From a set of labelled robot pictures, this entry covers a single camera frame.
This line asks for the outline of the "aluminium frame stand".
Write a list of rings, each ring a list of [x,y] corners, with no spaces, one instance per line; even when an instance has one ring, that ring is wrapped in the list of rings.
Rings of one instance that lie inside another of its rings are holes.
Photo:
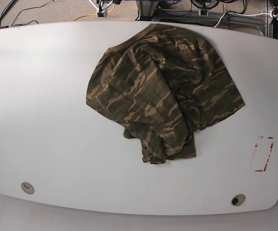
[[[138,20],[163,21],[227,29],[250,27],[274,35],[273,5],[268,0],[137,0]]]

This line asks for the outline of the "camouflage t-shirt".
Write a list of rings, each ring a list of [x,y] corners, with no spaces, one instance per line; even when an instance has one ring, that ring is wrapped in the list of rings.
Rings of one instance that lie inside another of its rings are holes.
[[[151,24],[109,48],[88,84],[86,103],[141,142],[145,163],[196,156],[194,133],[244,105],[214,47],[177,26]]]

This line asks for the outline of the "right table grommet hole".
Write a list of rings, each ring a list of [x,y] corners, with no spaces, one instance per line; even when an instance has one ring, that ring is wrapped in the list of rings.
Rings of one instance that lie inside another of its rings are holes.
[[[238,194],[232,198],[231,204],[233,206],[240,206],[245,202],[245,200],[246,196],[244,194]]]

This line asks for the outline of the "red tape rectangle marking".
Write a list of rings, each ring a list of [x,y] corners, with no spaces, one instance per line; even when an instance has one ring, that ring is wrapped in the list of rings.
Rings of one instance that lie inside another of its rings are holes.
[[[265,172],[272,154],[274,137],[259,136],[255,142],[250,163],[253,172]]]

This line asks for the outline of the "left table grommet hole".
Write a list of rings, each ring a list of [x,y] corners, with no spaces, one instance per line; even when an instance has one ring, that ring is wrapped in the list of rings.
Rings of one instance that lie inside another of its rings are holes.
[[[21,183],[21,188],[25,193],[27,193],[29,195],[32,195],[35,192],[34,187],[28,182],[22,182]]]

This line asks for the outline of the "table grommet hole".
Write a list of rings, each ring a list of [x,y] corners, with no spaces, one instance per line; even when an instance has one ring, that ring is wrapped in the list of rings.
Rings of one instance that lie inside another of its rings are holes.
[[[21,188],[25,193],[27,193],[29,195],[32,195],[35,192],[34,187],[28,182],[22,182],[21,183]]]
[[[231,204],[233,206],[240,206],[245,202],[245,200],[246,196],[244,194],[238,194],[232,198]]]

